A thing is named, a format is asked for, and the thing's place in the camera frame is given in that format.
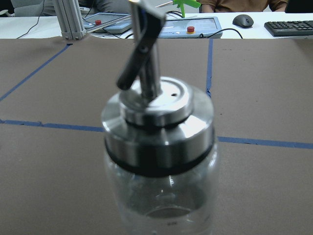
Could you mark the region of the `black computer mouse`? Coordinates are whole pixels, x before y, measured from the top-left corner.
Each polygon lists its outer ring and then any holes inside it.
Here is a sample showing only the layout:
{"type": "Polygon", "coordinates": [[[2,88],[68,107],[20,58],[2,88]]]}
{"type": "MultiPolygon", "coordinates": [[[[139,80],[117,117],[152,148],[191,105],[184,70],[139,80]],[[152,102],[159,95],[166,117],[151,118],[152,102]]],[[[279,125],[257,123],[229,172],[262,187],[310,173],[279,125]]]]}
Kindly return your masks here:
{"type": "Polygon", "coordinates": [[[251,28],[254,25],[254,20],[249,15],[241,14],[233,19],[232,24],[241,28],[251,28]]]}

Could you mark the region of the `aluminium frame post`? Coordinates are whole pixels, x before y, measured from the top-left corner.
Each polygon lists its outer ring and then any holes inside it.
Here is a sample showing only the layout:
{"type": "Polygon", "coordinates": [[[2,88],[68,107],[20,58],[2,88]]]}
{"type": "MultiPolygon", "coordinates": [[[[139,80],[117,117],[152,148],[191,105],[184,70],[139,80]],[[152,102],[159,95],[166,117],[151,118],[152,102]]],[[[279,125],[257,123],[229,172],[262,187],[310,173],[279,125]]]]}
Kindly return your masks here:
{"type": "Polygon", "coordinates": [[[62,37],[81,40],[86,34],[78,0],[53,0],[62,37]]]}

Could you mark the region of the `black keyboard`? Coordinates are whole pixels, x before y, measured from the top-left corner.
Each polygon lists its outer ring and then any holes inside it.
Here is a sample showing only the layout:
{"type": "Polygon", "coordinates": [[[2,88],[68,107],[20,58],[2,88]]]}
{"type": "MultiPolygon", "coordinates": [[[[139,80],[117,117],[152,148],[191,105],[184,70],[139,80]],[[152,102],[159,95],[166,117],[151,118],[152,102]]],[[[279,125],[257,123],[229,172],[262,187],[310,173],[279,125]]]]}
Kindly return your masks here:
{"type": "Polygon", "coordinates": [[[266,22],[264,27],[273,37],[311,36],[313,34],[312,21],[266,22]]]}

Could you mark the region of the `teach pendant right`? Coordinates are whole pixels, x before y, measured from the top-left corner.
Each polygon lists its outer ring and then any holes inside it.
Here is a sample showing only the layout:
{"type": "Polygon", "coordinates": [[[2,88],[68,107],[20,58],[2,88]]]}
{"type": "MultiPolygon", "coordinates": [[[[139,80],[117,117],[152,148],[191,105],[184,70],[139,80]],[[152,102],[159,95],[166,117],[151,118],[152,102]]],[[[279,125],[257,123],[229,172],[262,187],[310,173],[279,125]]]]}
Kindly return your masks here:
{"type": "Polygon", "coordinates": [[[223,32],[216,17],[181,18],[167,20],[159,38],[221,38],[223,32]]]}

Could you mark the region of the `teach pendant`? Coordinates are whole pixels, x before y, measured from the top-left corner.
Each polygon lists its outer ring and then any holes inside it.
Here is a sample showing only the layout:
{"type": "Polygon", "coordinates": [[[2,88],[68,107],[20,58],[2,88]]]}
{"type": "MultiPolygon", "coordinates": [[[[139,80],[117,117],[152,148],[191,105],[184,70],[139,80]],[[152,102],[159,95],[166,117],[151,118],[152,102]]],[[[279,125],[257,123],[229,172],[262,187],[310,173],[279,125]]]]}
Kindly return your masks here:
{"type": "Polygon", "coordinates": [[[96,13],[83,18],[83,25],[88,33],[109,32],[119,35],[132,28],[132,21],[128,14],[96,13]]]}
{"type": "Polygon", "coordinates": [[[181,18],[167,20],[159,38],[221,38],[223,32],[216,17],[181,18]]]}

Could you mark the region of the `glass sauce bottle steel spout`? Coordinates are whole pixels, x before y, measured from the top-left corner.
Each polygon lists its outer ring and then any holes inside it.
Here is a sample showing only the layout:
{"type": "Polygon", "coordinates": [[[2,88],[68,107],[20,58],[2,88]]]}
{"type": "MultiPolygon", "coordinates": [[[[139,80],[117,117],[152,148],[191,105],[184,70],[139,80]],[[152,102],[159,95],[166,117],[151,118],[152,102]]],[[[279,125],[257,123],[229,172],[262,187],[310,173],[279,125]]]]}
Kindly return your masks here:
{"type": "Polygon", "coordinates": [[[130,1],[136,45],[105,106],[105,166],[130,235],[210,235],[220,157],[213,104],[159,74],[165,14],[130,1]]]}

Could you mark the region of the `teach pendant left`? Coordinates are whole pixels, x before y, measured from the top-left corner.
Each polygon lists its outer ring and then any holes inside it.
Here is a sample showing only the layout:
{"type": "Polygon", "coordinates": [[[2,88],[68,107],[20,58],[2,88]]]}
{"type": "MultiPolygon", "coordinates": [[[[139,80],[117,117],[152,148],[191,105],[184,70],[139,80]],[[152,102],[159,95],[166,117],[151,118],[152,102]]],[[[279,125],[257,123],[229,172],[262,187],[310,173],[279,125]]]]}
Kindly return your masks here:
{"type": "Polygon", "coordinates": [[[109,32],[119,35],[132,28],[132,21],[128,14],[96,13],[83,18],[83,25],[88,33],[109,32]]]}

